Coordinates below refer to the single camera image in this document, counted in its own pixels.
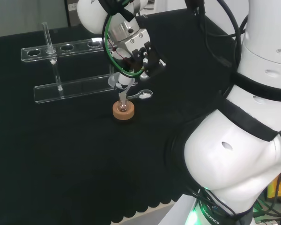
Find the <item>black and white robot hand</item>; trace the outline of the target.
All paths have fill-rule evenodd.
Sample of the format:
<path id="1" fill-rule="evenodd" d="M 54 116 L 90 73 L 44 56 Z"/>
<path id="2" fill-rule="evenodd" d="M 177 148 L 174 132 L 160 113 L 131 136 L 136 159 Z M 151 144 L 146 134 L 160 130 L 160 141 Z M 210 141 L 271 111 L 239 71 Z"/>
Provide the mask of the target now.
<path id="1" fill-rule="evenodd" d="M 111 27 L 109 20 L 103 38 L 107 56 L 118 72 L 118 77 L 112 79 L 113 86 L 121 92 L 137 80 L 161 73 L 166 67 L 166 61 L 151 43 L 148 31 L 137 24 L 130 26 L 124 22 Z"/>

